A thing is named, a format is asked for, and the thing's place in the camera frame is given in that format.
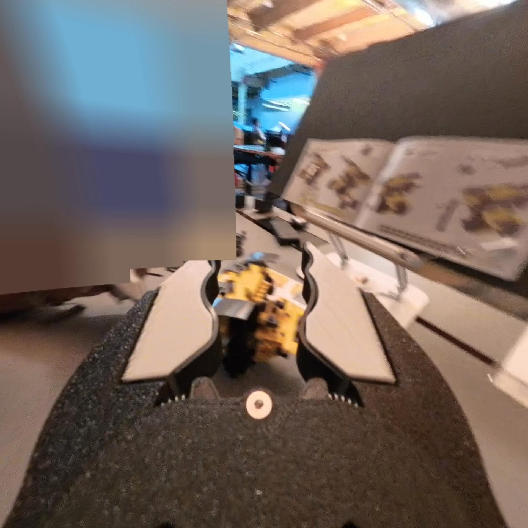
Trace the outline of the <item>yellow grey brick toy vehicle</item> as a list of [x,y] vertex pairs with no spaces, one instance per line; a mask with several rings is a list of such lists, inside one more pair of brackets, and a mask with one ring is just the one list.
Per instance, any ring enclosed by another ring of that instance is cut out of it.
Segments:
[[231,378],[274,358],[288,359],[298,349],[298,326],[305,312],[287,301],[266,301],[273,290],[265,268],[278,255],[255,252],[234,261],[218,275],[213,307],[219,317],[223,366]]

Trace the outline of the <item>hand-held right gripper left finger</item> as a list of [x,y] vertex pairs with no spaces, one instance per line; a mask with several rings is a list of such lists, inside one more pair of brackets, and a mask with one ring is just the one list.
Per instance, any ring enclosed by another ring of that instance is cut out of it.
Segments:
[[221,262],[188,261],[158,288],[121,381],[164,382],[168,392],[192,392],[195,380],[211,378],[223,360],[219,317]]

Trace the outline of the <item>black flat device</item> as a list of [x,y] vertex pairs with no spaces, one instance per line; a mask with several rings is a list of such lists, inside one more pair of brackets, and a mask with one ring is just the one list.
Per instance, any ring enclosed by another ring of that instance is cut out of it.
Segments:
[[281,247],[300,248],[301,240],[298,231],[284,219],[278,217],[260,219],[257,224],[272,234]]

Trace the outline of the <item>white book stand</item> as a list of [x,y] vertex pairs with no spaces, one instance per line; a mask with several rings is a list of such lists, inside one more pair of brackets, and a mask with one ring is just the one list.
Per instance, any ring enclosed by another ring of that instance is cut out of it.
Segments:
[[[373,294],[397,322],[408,328],[426,308],[429,298],[418,287],[409,284],[409,272],[419,270],[424,261],[413,251],[395,243],[367,234],[332,219],[322,213],[300,205],[292,205],[295,216],[307,221],[312,234],[325,234],[333,246],[326,255],[334,266],[339,267],[356,286]],[[374,264],[360,261],[348,253],[349,247],[360,248],[361,255],[369,255],[375,262],[391,263],[393,275],[381,271]]]

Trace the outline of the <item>printed white paper sheet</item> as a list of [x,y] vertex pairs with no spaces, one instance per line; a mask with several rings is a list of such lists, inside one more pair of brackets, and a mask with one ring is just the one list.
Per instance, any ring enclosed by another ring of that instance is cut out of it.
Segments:
[[491,380],[498,390],[527,408],[527,327]]

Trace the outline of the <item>toy instruction booklet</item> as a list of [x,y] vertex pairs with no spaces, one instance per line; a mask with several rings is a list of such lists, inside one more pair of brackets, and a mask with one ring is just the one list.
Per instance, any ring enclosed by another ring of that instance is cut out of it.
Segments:
[[527,140],[310,138],[281,197],[501,280],[527,266]]

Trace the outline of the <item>dark grey partition board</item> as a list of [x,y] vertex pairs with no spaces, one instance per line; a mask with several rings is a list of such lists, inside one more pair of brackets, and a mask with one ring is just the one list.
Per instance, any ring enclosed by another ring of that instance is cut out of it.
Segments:
[[527,139],[527,1],[328,62],[269,189],[307,139],[406,136]]

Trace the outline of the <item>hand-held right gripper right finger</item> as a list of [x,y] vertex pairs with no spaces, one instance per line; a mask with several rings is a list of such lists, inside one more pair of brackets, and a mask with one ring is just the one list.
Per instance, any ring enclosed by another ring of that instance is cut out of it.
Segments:
[[330,392],[351,392],[355,382],[395,386],[366,296],[314,244],[302,247],[301,296],[296,364],[305,382],[322,379]]

